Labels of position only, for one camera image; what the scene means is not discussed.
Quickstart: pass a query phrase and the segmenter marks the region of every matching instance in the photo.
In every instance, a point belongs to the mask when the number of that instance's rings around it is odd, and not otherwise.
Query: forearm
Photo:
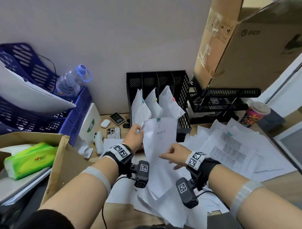
[[[118,178],[118,166],[103,157],[92,167],[100,170],[110,185]],[[40,209],[52,209],[66,216],[78,229],[90,228],[107,198],[102,181],[91,174],[81,173],[51,197]]]
[[[249,179],[217,165],[209,176],[209,187],[230,207]],[[302,211],[266,188],[257,188],[242,203],[237,219],[246,229],[300,228]]]

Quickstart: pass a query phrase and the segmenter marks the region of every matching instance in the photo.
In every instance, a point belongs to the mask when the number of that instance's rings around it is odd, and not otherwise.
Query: blue plastic basket
[[[77,107],[50,118],[19,108],[0,97],[0,135],[15,131],[59,133],[70,136],[69,143],[73,146],[91,102],[89,91],[84,87],[75,102]]]
[[[21,76],[24,81],[29,81],[32,84],[53,93],[59,76],[50,71],[43,64],[29,44],[1,44],[0,60],[5,64],[7,69]],[[57,96],[73,103],[78,99],[77,96]]]

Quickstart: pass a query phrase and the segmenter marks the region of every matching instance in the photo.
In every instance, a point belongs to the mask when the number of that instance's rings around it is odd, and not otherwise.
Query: black file organizer
[[[258,88],[248,89],[202,89],[195,77],[190,82],[188,101],[193,112],[216,112],[201,118],[191,118],[190,124],[228,122],[231,118],[238,120],[235,111],[244,111],[249,106],[240,98],[256,98],[261,95]]]
[[[186,71],[166,71],[166,72],[142,72],[127,73],[127,96],[130,112],[130,125],[132,126],[131,106],[136,96],[137,89],[142,89],[143,99],[146,99],[149,93],[155,89],[157,102],[159,95],[164,88],[169,85],[175,101],[186,111],[190,81]],[[178,119],[177,124],[177,142],[183,142],[187,133],[191,132],[191,126],[187,112]]]

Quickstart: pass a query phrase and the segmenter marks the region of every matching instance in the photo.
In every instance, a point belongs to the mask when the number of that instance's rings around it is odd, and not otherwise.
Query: desk surface
[[[129,114],[121,114],[121,116],[125,118],[125,120],[129,118]],[[101,118],[102,120],[109,119],[109,115],[102,115]],[[199,125],[207,128],[210,128],[211,126],[211,124],[193,124],[191,125],[192,131],[190,135],[194,136],[195,134],[197,134],[197,126]],[[107,128],[113,127],[116,127],[116,125],[111,122]],[[107,128],[103,129],[100,127],[99,129],[105,138],[107,137]],[[262,129],[257,125],[252,126],[251,129],[266,136]],[[125,129],[122,125],[120,125],[121,138],[125,138],[128,131],[129,129]],[[91,160],[93,161],[94,158],[98,158],[95,150],[92,152]],[[302,175],[298,171],[265,181],[263,182],[263,184],[269,190],[275,192],[276,194],[280,195],[290,202],[302,201]],[[104,206],[104,218],[106,220],[107,227],[110,229],[135,228],[140,225],[153,225],[163,223],[163,220],[161,218],[136,211],[130,204],[106,203]],[[105,228],[101,213],[96,218],[91,229],[100,228]]]

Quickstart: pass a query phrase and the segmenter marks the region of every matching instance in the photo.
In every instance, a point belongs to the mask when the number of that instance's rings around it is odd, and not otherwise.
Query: red logo on tissue package
[[[46,158],[46,155],[43,155],[43,156],[41,156],[41,157],[37,157],[36,159],[35,159],[35,161],[40,161],[40,160],[43,160],[43,159],[45,159]]]

